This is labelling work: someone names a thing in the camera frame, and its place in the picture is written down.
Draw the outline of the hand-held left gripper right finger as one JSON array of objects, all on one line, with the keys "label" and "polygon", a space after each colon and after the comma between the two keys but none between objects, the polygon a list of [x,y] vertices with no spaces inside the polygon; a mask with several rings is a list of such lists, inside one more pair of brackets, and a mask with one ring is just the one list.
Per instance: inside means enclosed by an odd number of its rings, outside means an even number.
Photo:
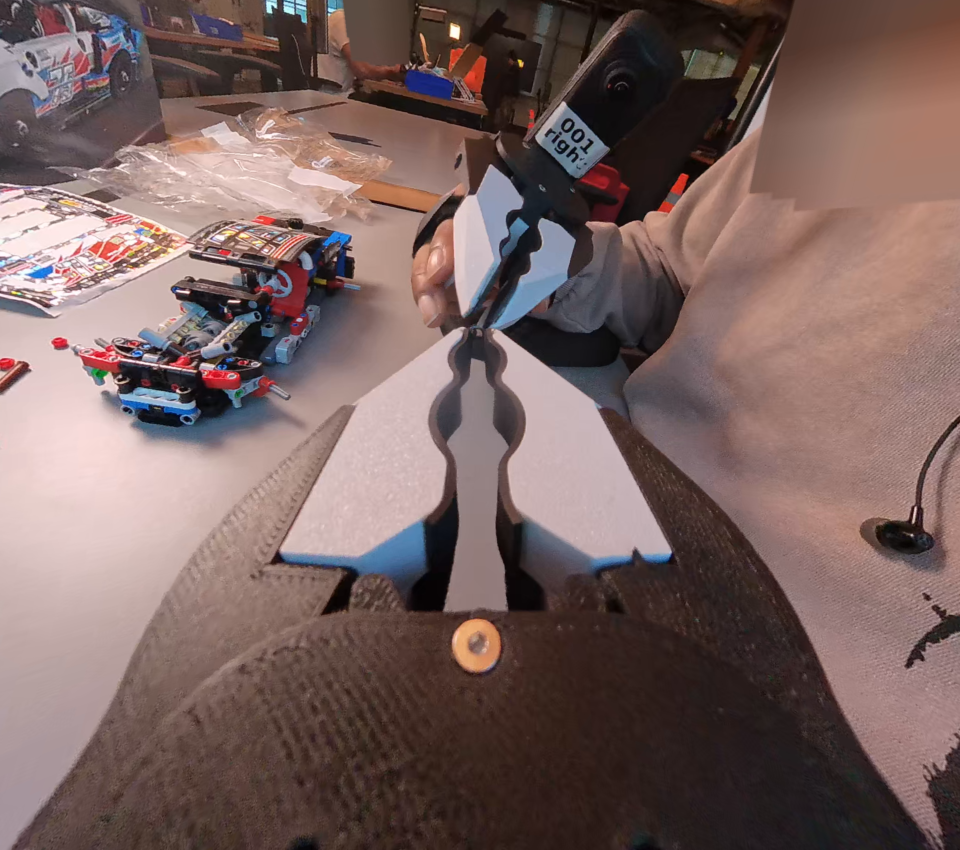
[{"label": "hand-held left gripper right finger", "polygon": [[611,423],[624,423],[500,331],[482,333],[498,464],[496,540],[509,608],[540,608],[569,577],[673,556]]}]

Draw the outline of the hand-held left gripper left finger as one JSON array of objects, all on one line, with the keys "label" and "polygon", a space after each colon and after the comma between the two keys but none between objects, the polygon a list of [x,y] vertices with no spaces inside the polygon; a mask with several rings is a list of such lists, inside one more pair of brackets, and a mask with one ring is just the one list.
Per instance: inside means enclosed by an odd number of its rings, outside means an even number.
[{"label": "hand-held left gripper left finger", "polygon": [[472,355],[469,332],[450,333],[350,408],[280,562],[379,574],[413,608],[445,606],[459,523],[450,437]]}]

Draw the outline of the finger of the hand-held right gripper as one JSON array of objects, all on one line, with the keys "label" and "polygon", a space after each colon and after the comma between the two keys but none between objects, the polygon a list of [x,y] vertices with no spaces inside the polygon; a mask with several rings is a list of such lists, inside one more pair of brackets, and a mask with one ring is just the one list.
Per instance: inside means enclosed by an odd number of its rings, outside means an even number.
[{"label": "finger of the hand-held right gripper", "polygon": [[504,330],[546,301],[570,276],[576,239],[563,225],[541,219],[519,239],[487,313],[489,330]]},{"label": "finger of the hand-held right gripper", "polygon": [[453,217],[454,289],[463,318],[473,318],[497,284],[511,219],[523,198],[510,178],[489,166],[475,193],[462,199]]}]

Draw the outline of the person's right forearm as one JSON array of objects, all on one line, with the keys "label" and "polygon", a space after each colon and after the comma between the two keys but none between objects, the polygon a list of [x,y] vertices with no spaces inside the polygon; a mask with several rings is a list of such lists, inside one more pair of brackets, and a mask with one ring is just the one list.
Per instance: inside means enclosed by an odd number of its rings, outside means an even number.
[{"label": "person's right forearm", "polygon": [[568,332],[606,328],[621,344],[656,352],[702,269],[702,246],[676,213],[655,212],[621,227],[596,223],[591,230],[590,262],[534,318]]}]

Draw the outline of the partly built lego truck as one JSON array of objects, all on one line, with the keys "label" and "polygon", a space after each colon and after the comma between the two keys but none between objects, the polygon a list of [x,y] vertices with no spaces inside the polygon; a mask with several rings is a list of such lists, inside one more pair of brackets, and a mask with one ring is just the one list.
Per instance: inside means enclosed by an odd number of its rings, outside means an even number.
[{"label": "partly built lego truck", "polygon": [[256,398],[287,401],[272,368],[290,364],[319,321],[319,292],[359,289],[352,241],[301,218],[213,222],[189,237],[189,256],[233,268],[230,280],[185,276],[171,288],[177,313],[157,328],[71,350],[142,423],[189,427]]}]

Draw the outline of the black lego set box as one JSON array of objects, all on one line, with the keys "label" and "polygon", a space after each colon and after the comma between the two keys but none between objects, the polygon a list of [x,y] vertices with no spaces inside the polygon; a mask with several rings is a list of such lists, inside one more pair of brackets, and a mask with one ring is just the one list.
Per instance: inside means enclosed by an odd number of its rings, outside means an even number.
[{"label": "black lego set box", "polygon": [[138,0],[1,0],[1,58],[4,182],[164,138]]}]

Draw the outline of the person's right hand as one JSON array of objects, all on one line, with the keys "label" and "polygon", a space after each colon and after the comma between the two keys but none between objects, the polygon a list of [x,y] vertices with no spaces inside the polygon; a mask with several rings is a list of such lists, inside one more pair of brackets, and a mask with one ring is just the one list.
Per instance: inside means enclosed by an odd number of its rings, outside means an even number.
[{"label": "person's right hand", "polygon": [[413,256],[411,290],[423,323],[439,329],[460,317],[454,287],[454,220],[441,222]]}]

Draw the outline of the black partition screen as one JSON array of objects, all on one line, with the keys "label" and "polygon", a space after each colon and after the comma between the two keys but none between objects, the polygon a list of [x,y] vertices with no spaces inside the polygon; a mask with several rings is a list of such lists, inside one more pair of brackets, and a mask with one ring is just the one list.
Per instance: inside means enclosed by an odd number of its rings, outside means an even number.
[{"label": "black partition screen", "polygon": [[655,112],[613,150],[609,163],[629,188],[616,223],[657,211],[711,125],[730,111],[738,83],[684,78]]}]

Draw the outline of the red plastic chair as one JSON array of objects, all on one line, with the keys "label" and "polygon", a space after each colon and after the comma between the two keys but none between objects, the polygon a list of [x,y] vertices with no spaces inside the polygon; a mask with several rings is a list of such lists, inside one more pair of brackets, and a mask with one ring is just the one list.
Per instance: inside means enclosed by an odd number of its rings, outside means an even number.
[{"label": "red plastic chair", "polygon": [[616,168],[603,163],[595,165],[578,181],[579,193],[590,211],[591,221],[617,223],[630,194]]}]

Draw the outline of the grey wood-edged table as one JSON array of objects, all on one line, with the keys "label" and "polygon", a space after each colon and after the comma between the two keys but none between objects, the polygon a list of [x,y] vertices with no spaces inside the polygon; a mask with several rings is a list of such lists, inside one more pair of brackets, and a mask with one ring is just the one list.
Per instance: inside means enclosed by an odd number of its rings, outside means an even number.
[{"label": "grey wood-edged table", "polygon": [[343,147],[390,159],[359,194],[375,204],[425,212],[458,182],[454,160],[462,140],[480,131],[316,90],[240,93],[160,101],[169,134],[183,136],[243,110],[284,109],[312,129],[324,129]]}]

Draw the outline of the person's beige hoodie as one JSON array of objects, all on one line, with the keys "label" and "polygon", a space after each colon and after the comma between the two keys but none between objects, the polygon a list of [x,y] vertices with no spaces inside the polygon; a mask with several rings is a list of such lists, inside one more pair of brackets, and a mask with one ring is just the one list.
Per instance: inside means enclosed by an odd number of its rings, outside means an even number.
[{"label": "person's beige hoodie", "polygon": [[749,537],[847,722],[935,846],[958,848],[958,204],[801,211],[749,194],[758,132],[648,233],[672,332],[628,388],[638,428]]}]

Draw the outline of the clear plastic bag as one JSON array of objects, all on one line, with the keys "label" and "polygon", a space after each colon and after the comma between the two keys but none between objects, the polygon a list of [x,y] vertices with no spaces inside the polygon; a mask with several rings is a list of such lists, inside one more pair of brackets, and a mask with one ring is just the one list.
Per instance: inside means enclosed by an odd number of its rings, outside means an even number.
[{"label": "clear plastic bag", "polygon": [[321,223],[348,213],[366,220],[373,206],[360,190],[391,165],[284,109],[256,106],[191,135],[126,146],[106,166],[56,170],[179,211],[203,205],[234,218]]}]

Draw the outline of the wooden workbench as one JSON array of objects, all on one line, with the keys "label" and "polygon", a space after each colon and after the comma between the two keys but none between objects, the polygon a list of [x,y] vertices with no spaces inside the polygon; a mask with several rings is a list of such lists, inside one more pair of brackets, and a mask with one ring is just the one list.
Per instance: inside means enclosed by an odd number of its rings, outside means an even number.
[{"label": "wooden workbench", "polygon": [[263,92],[279,88],[280,43],[274,37],[246,30],[238,41],[152,27],[143,32],[162,97],[173,80],[183,82],[191,96],[230,95],[243,71],[258,73]]}]

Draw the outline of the holographic sticker sheet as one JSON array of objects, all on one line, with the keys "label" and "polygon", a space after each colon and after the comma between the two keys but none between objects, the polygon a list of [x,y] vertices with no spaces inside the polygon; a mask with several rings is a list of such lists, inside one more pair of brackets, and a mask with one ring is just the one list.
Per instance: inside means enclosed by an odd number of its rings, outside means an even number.
[{"label": "holographic sticker sheet", "polygon": [[1,298],[48,316],[184,254],[186,236],[88,196],[1,186]]}]

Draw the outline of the black wired earbud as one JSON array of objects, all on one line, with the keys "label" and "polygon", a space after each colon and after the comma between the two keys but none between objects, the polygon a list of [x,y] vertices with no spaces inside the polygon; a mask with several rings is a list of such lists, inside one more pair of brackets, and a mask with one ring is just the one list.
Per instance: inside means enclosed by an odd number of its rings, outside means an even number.
[{"label": "black wired earbud", "polygon": [[918,471],[913,502],[907,517],[899,520],[885,519],[875,526],[876,541],[883,548],[906,556],[918,556],[930,552],[935,547],[935,539],[925,526],[923,506],[925,489],[934,460],[958,427],[959,416],[956,416],[927,451]]}]

